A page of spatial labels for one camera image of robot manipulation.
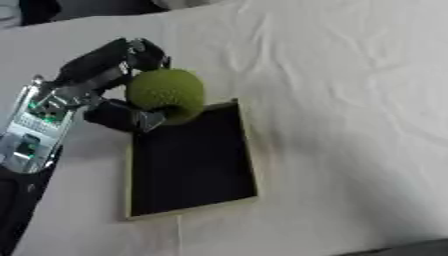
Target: white cloth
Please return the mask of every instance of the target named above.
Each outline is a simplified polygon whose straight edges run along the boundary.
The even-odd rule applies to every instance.
[[[1,32],[2,113],[35,73],[119,36],[153,40],[207,102],[240,99],[262,192],[124,222],[129,139],[79,121],[16,256],[324,256],[446,237],[447,9],[241,0]]]

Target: screw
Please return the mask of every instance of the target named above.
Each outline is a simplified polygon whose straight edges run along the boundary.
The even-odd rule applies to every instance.
[[[34,186],[34,184],[29,184],[28,187],[26,188],[28,193],[33,192],[33,190],[36,188],[36,186]]]

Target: robotic arm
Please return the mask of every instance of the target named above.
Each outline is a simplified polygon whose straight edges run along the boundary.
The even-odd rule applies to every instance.
[[[36,76],[22,89],[0,138],[0,256],[10,255],[24,233],[76,111],[86,107],[85,120],[112,129],[149,132],[167,119],[163,107],[147,111],[103,94],[128,86],[135,70],[169,68],[170,58],[153,43],[120,38],[70,61],[55,80]]]

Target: black box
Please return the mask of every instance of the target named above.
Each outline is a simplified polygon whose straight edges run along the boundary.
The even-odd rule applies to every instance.
[[[236,101],[209,106],[180,126],[134,135],[126,178],[126,218],[257,196]]]

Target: green ball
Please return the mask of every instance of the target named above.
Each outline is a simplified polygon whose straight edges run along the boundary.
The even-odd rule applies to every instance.
[[[127,99],[146,111],[163,110],[167,125],[188,122],[204,109],[204,86],[180,69],[142,72],[126,89]]]

